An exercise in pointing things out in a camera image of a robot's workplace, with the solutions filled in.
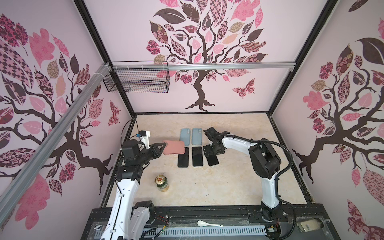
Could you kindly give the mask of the phone with pink case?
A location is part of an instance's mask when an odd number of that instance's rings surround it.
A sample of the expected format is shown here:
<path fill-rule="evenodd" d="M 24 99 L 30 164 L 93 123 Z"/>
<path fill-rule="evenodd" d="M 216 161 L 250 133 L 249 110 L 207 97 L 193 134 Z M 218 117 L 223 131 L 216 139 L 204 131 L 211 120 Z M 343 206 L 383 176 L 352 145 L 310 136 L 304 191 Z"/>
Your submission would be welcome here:
<path fill-rule="evenodd" d="M 209 166 L 215 166 L 219 164 L 219 160 L 216 155 L 207 156 L 207 162 Z"/>

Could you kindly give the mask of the pink phone case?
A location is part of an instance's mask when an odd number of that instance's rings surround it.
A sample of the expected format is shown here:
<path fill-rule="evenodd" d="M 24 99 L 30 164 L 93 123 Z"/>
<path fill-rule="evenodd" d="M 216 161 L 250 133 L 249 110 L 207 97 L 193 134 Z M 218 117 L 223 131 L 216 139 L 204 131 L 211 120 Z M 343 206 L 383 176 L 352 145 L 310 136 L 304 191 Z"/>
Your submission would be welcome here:
<path fill-rule="evenodd" d="M 164 141 L 166 147 L 164 155 L 182 155 L 185 153 L 185 143 L 183 141 Z"/>

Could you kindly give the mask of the phone with white case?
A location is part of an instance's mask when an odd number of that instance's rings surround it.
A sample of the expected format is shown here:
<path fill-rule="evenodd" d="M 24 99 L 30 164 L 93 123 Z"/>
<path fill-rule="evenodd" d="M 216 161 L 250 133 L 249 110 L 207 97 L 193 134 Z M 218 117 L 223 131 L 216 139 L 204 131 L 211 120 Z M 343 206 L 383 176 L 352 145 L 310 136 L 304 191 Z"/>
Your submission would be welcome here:
<path fill-rule="evenodd" d="M 203 148 L 192 147 L 192 158 L 193 158 L 193 167 L 202 167 L 204 165 Z"/>

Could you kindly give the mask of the white phone case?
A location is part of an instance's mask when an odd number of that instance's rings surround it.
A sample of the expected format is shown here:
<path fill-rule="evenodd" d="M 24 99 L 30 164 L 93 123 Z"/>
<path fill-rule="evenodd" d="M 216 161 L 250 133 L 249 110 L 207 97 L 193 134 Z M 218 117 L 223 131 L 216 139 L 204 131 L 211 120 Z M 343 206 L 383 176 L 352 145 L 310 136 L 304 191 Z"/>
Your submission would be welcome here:
<path fill-rule="evenodd" d="M 203 130 L 201 128 L 192 129 L 192 145 L 201 146 L 203 142 Z"/>

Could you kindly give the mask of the black smartphone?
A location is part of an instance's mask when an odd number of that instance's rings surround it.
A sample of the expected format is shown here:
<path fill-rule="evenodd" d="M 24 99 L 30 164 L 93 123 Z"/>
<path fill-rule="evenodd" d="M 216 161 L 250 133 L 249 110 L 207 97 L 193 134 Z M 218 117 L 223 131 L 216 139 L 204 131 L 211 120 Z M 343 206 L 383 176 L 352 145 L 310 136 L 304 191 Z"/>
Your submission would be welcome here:
<path fill-rule="evenodd" d="M 187 168 L 189 166 L 189 148 L 185 147 L 185 153 L 178 155 L 178 168 Z"/>

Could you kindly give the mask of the light blue phone case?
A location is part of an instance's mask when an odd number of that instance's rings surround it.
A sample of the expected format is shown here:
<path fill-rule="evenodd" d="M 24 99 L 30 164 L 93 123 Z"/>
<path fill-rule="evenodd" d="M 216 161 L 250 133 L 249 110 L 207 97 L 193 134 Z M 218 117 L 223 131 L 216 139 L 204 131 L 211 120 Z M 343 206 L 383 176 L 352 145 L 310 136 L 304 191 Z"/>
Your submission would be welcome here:
<path fill-rule="evenodd" d="M 191 129 L 181 129 L 180 141 L 182 141 L 185 147 L 190 145 L 191 140 Z"/>

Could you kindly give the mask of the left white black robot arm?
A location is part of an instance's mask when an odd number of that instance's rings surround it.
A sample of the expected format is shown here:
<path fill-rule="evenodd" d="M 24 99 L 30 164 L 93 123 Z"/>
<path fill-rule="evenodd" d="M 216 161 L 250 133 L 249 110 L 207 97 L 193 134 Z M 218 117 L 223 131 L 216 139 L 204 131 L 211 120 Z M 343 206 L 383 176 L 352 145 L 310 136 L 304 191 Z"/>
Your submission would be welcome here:
<path fill-rule="evenodd" d="M 144 166 L 161 157 L 166 143 L 146 145 L 137 140 L 125 141 L 122 153 L 125 163 L 116 175 L 117 193 L 102 240 L 139 240 L 146 224 L 155 218 L 152 201 L 135 203 Z"/>

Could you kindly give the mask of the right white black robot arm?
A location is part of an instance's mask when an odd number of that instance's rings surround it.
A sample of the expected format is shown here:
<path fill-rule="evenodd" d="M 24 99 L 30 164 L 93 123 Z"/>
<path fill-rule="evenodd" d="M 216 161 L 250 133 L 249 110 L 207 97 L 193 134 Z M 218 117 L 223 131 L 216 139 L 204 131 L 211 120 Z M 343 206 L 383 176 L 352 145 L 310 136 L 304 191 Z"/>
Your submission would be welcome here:
<path fill-rule="evenodd" d="M 232 136 L 229 132 L 219 133 L 213 127 L 204 133 L 211 142 L 205 149 L 207 156 L 222 155 L 226 149 L 232 149 L 250 157 L 254 172 L 261 178 L 263 197 L 260 212 L 265 221 L 271 222 L 280 207 L 276 191 L 276 175 L 282 162 L 272 144 L 268 143 L 267 139 L 262 139 L 262 143 L 256 143 L 253 140 Z"/>

